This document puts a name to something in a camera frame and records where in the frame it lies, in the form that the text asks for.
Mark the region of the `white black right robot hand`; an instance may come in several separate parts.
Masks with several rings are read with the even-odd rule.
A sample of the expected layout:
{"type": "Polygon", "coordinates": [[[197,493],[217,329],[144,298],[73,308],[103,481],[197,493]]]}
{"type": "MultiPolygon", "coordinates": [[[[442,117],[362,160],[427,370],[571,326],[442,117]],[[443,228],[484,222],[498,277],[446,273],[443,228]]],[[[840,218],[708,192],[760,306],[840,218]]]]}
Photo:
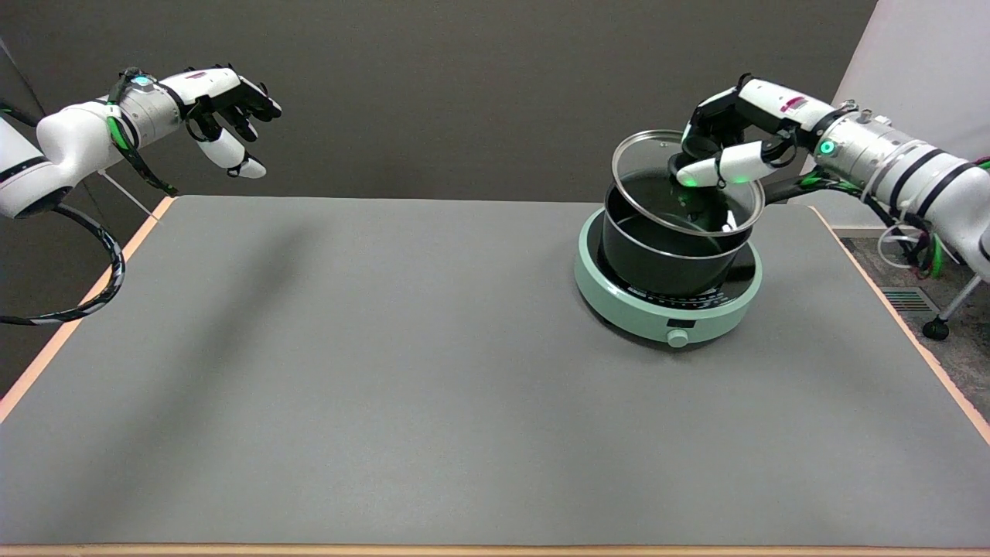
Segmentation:
{"type": "Polygon", "coordinates": [[[756,183],[802,149],[813,152],[839,114],[817,98],[743,74],[693,110],[675,179],[689,188],[756,183]]]}

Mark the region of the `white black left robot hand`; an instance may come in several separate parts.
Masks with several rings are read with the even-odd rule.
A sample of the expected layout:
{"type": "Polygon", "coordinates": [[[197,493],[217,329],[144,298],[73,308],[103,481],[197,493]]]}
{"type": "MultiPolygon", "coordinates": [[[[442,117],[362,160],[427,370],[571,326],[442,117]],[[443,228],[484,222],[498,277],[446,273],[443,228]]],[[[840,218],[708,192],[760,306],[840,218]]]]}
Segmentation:
{"type": "Polygon", "coordinates": [[[254,120],[282,116],[282,106],[264,84],[254,84],[233,67],[215,66],[179,75],[176,92],[188,109],[186,129],[209,161],[235,179],[261,179],[268,173],[244,145],[258,140],[254,120]]]}

